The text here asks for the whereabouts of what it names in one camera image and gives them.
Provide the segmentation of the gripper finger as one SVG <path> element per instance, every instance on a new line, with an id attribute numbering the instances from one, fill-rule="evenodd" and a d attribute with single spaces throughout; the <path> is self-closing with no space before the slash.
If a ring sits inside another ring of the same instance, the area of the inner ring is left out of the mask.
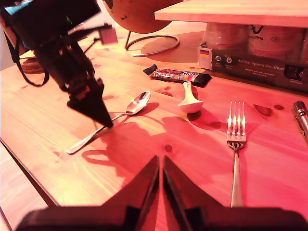
<path id="1" fill-rule="evenodd" d="M 164 156 L 163 174 L 164 189 L 172 206 L 187 218 L 199 216 L 205 207 L 223 207 L 199 188 L 168 156 Z"/>
<path id="2" fill-rule="evenodd" d="M 113 122 L 103 102 L 103 90 L 101 80 L 87 79 L 84 90 L 71 94 L 67 106 L 110 128 Z"/>
<path id="3" fill-rule="evenodd" d="M 159 173 L 159 157 L 155 155 L 118 193 L 102 205 L 109 218 L 139 218 L 146 208 Z"/>

